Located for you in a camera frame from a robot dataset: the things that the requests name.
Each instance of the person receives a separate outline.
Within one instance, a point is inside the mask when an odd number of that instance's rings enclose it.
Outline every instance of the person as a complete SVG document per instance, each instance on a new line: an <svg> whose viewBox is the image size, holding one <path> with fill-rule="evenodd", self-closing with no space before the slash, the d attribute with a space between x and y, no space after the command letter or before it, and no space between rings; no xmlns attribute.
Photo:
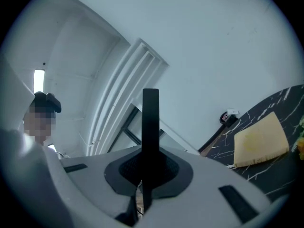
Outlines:
<svg viewBox="0 0 304 228"><path fill-rule="evenodd" d="M61 112L61 103L51 93L36 92L23 118L24 133L43 142L51 136L56 124L56 113Z"/></svg>

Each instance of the ceiling light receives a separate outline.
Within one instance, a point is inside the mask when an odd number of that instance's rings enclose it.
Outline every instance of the ceiling light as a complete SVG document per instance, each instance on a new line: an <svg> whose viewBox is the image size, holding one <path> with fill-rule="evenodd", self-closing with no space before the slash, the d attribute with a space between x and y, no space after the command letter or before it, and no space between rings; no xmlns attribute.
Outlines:
<svg viewBox="0 0 304 228"><path fill-rule="evenodd" d="M34 73L34 93L43 92L44 70L35 70Z"/></svg>
<svg viewBox="0 0 304 228"><path fill-rule="evenodd" d="M53 144L48 145L48 147L55 150L55 152L56 152L55 146Z"/></svg>

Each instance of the black marble countertop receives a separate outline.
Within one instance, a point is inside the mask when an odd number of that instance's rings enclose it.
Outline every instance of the black marble countertop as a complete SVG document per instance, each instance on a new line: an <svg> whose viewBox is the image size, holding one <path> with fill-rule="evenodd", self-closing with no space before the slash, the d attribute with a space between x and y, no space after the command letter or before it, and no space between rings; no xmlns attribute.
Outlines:
<svg viewBox="0 0 304 228"><path fill-rule="evenodd" d="M289 152L272 160L234 168L234 135L275 112L289 143ZM246 180L258 186L272 201L287 194L295 181L300 157L295 142L303 130L299 122L304 115L304 85L284 89L258 103L238 119L214 144L207 158L226 165Z"/></svg>

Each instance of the window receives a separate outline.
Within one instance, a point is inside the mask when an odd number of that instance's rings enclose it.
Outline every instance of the window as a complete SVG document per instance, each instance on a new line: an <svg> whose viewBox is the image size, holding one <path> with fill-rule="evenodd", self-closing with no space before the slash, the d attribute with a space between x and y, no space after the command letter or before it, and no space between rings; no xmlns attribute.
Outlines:
<svg viewBox="0 0 304 228"><path fill-rule="evenodd" d="M142 144L142 112L136 107L114 139L108 152L114 152ZM160 146L186 151L180 144L160 129Z"/></svg>
<svg viewBox="0 0 304 228"><path fill-rule="evenodd" d="M56 152L55 146L53 144L49 144L48 147L53 149Z"/></svg>
<svg viewBox="0 0 304 228"><path fill-rule="evenodd" d="M44 70L35 70L34 72L34 93L43 92Z"/></svg>

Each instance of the yellow object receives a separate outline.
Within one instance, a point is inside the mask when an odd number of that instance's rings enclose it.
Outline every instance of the yellow object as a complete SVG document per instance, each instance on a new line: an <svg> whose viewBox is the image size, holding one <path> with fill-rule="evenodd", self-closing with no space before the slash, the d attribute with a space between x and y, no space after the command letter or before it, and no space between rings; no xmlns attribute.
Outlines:
<svg viewBox="0 0 304 228"><path fill-rule="evenodd" d="M274 112L234 136L234 166L268 161L289 151L289 145Z"/></svg>
<svg viewBox="0 0 304 228"><path fill-rule="evenodd" d="M304 137L300 138L297 142L298 150L300 151L300 159L304 160Z"/></svg>

